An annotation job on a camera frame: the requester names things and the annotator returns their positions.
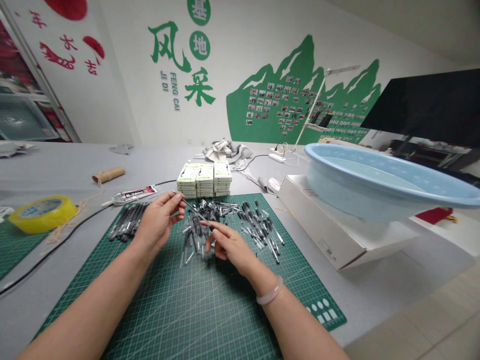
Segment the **cardboard tube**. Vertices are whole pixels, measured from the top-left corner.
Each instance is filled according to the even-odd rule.
[[[98,174],[93,175],[91,178],[97,184],[102,184],[109,182],[112,179],[118,178],[119,176],[125,174],[125,169],[121,166],[114,167],[108,171],[101,171]]]

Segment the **ceiling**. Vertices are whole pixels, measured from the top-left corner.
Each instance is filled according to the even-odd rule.
[[[326,0],[458,63],[480,65],[480,0]]]

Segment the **plastic basin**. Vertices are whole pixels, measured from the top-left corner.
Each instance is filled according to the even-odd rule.
[[[359,218],[386,223],[439,206],[480,208],[480,189],[413,162],[336,144],[309,144],[305,152],[313,191]]]

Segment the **green cutting mat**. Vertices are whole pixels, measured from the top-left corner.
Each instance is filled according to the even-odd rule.
[[[255,200],[267,211],[285,241],[277,265],[266,247],[250,248],[315,315],[327,330],[347,319],[270,208],[262,194],[217,198],[241,204]],[[240,220],[228,224],[240,230]],[[184,236],[176,224],[170,239],[148,269],[133,301],[111,338],[103,359],[266,358],[282,356],[275,334],[255,301],[255,292],[229,261],[194,258],[180,268]],[[100,240],[62,295],[40,333],[115,259],[127,244]]]
[[[6,220],[0,224],[0,280],[23,260],[50,231],[27,234]]]

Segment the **glue tube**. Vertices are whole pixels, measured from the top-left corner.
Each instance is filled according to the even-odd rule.
[[[106,207],[110,206],[111,204],[115,206],[125,205],[131,203],[132,201],[156,194],[159,192],[159,189],[160,188],[157,188],[155,185],[150,185],[147,187],[142,187],[141,189],[117,192],[111,197],[111,201],[104,202],[101,206]]]

